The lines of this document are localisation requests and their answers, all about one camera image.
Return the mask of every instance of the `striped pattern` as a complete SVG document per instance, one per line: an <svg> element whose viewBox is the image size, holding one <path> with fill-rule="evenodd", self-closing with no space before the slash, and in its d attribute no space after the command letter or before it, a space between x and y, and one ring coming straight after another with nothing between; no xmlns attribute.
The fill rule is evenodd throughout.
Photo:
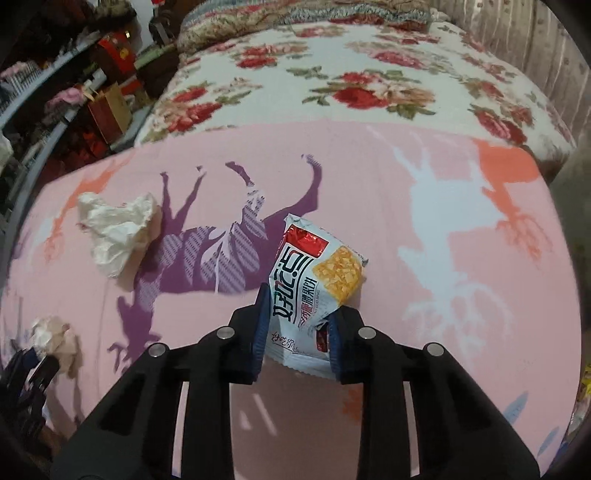
<svg viewBox="0 0 591 480"><path fill-rule="evenodd" d="M339 5L338 7L322 9L295 8L286 17L280 19L277 24L293 25L326 20L341 20L352 17L353 15L377 15L388 24L405 23L408 21L426 24L430 19L428 12L419 10L399 13L376 5L356 4Z"/></svg>
<svg viewBox="0 0 591 480"><path fill-rule="evenodd" d="M209 283L209 281L215 277L217 256L220 254L221 248L222 243L218 241L211 247L209 247L207 250L205 250L203 256L201 257L201 279L205 283Z"/></svg>
<svg viewBox="0 0 591 480"><path fill-rule="evenodd" d="M246 282L242 268L238 264L232 247L230 247L230 255L227 257L223 250L220 252L218 265L218 290L222 293L240 293L244 291Z"/></svg>
<svg viewBox="0 0 591 480"><path fill-rule="evenodd" d="M153 282L145 281L143 278L138 280L137 301L139 307L145 312L151 312L154 309L156 297L160 294L161 274Z"/></svg>
<svg viewBox="0 0 591 480"><path fill-rule="evenodd" d="M175 235L174 233L169 233L164 237L162 240L162 244L160 245L160 250L158 252L158 263L163 265L164 268L169 267L174 263L174 260L177 258L178 250L181 248L183 244L183 234Z"/></svg>
<svg viewBox="0 0 591 480"><path fill-rule="evenodd" d="M209 227L204 228L200 226L196 232L189 233L185 240L183 267L185 278L191 286L193 285L193 273L195 270L195 262L197 261L197 254L199 253L199 249L208 233Z"/></svg>
<svg viewBox="0 0 591 480"><path fill-rule="evenodd" d="M259 238L267 239L267 233L265 232L265 224L262 223L257 217L256 212L260 207L256 209L256 211L251 210L249 207L245 206L242 209L242 218L244 226L253 234Z"/></svg>
<svg viewBox="0 0 591 480"><path fill-rule="evenodd" d="M252 242L242 232L237 223L232 225L232 239L236 247L236 256L244 268L253 273L258 271L261 266L258 254L252 245Z"/></svg>

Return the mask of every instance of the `paper bag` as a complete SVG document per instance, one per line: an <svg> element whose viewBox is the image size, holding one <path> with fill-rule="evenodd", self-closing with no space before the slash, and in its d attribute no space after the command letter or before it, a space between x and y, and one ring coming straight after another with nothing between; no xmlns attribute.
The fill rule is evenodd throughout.
<svg viewBox="0 0 591 480"><path fill-rule="evenodd" d="M118 84L100 92L88 104L90 114L108 144L123 135L131 123L132 115Z"/></svg>

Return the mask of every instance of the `red label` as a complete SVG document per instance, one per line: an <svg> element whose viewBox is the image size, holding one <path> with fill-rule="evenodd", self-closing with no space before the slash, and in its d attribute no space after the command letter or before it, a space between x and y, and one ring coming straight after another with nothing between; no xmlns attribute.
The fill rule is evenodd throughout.
<svg viewBox="0 0 591 480"><path fill-rule="evenodd" d="M105 142L113 143L123 134L105 97L89 103L88 109Z"/></svg>
<svg viewBox="0 0 591 480"><path fill-rule="evenodd" d="M328 353L329 351L329 324L325 323L324 326L316 331L316 349L319 352Z"/></svg>
<svg viewBox="0 0 591 480"><path fill-rule="evenodd" d="M285 243L291 244L311 257L318 258L329 243L303 228L291 225L285 232Z"/></svg>

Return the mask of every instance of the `wooden wall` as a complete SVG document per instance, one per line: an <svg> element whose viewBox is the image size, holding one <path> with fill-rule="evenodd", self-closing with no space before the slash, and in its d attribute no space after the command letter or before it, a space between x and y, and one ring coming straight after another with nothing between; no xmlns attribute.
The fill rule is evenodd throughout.
<svg viewBox="0 0 591 480"><path fill-rule="evenodd" d="M575 138L591 112L589 66L540 0L430 0L550 98Z"/></svg>

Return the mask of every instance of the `shelf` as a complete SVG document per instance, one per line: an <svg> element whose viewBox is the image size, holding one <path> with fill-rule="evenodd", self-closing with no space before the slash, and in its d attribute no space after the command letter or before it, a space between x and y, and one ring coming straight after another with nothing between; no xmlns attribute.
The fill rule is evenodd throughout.
<svg viewBox="0 0 591 480"><path fill-rule="evenodd" d="M43 85L55 72L62 68L71 59L76 57L79 53L82 53L89 47L93 46L100 39L101 35L99 32L91 33L82 41L80 45L75 47L73 50L64 53L61 57L58 57L57 60L50 67L43 70L41 75L39 75L39 77L33 80L33 83L29 85L27 90L22 92L18 97L16 97L10 103L10 105L8 105L8 108L4 110L3 113L0 115L0 130L2 130L6 126L6 124L10 121L12 116L19 110L20 107L23 106L23 104L29 99L29 97L41 85Z"/></svg>
<svg viewBox="0 0 591 480"><path fill-rule="evenodd" d="M105 82L107 78L105 73L99 69L95 72L92 80L91 87L94 90L99 89ZM10 262L12 260L12 249L14 244L18 239L18 233L21 229L22 222L25 219L27 214L27 206L29 204L29 199L33 192L33 188L37 183L37 179L45 166L45 163L49 159L51 153L57 146L57 143L60 141L61 136L65 133L69 126L69 122L74 120L74 117L78 114L80 109L85 106L86 103L69 109L64 118L67 120L67 123L64 121L60 121L52 130L51 134L47 138L47 141L41 150L37 154L37 156L30 161L30 168L23 167L22 171L19 172L18 177L21 174L24 176L23 179L17 179L21 181L22 185L19 185L19 189L11 190L10 195L13 197L16 196L16 201L14 203L14 208L8 219L8 228L6 229L5 238L4 238L4 245L2 246L2 257L0 258L0 287L3 287L6 279L8 277L8 269L10 268Z"/></svg>
<svg viewBox="0 0 591 480"><path fill-rule="evenodd" d="M142 128L148 115L152 111L153 105L147 105L134 113L134 117L126 132L114 141L110 146L114 153L123 152L134 146L135 137L138 136L139 129Z"/></svg>

